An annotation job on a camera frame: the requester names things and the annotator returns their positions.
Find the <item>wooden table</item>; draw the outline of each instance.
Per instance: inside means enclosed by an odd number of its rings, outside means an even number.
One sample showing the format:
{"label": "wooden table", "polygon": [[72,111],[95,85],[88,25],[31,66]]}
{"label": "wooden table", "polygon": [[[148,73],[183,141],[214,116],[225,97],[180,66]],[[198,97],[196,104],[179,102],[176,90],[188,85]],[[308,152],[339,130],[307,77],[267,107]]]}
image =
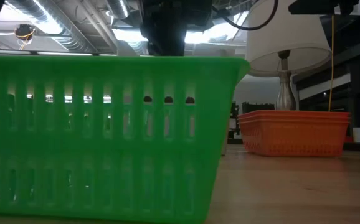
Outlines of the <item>wooden table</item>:
{"label": "wooden table", "polygon": [[[4,224],[121,223],[0,217]],[[360,152],[340,158],[270,158],[228,146],[208,224],[360,224]]]}

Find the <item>table lamp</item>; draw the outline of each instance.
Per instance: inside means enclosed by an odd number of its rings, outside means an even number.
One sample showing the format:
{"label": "table lamp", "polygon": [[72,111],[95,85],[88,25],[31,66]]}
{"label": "table lamp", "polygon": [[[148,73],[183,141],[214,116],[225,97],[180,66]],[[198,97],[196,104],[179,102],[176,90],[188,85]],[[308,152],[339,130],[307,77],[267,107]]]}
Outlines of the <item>table lamp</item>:
{"label": "table lamp", "polygon": [[[277,13],[267,26],[247,32],[246,59],[249,75],[280,77],[276,110],[295,110],[290,77],[319,67],[331,58],[319,16],[291,15],[288,6],[295,0],[280,0]],[[260,0],[250,9],[247,26],[262,24],[269,17],[274,0]]]}

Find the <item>white lampshade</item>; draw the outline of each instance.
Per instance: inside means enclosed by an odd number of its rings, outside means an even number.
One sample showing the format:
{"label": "white lampshade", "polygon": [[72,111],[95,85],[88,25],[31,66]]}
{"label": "white lampshade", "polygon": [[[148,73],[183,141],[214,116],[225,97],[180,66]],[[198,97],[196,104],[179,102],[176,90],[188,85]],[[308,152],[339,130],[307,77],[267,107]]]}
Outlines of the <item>white lampshade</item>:
{"label": "white lampshade", "polygon": [[[291,15],[288,6],[295,0],[279,0],[277,13],[267,26],[247,32],[246,59],[250,75],[275,77],[281,70],[278,52],[291,50],[288,70],[300,73],[319,67],[331,58],[331,49],[319,16]],[[247,16],[247,26],[265,22],[273,10],[274,0],[260,0]]]}

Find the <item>orange plastic basket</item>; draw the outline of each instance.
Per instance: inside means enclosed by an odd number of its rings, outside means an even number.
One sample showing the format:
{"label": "orange plastic basket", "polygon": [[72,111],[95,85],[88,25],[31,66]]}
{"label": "orange plastic basket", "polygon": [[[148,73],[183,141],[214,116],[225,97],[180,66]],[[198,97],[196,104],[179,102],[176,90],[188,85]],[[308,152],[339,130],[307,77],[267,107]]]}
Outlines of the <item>orange plastic basket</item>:
{"label": "orange plastic basket", "polygon": [[349,113],[254,111],[239,116],[244,147],[264,156],[340,156]]}

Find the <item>green plastic basket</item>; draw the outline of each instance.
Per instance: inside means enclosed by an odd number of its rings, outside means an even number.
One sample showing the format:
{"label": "green plastic basket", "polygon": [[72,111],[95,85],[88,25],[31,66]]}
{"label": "green plastic basket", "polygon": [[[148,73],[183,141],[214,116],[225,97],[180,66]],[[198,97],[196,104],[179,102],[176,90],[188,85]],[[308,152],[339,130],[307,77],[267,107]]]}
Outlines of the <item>green plastic basket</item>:
{"label": "green plastic basket", "polygon": [[202,223],[248,69],[239,58],[0,57],[0,214]]}

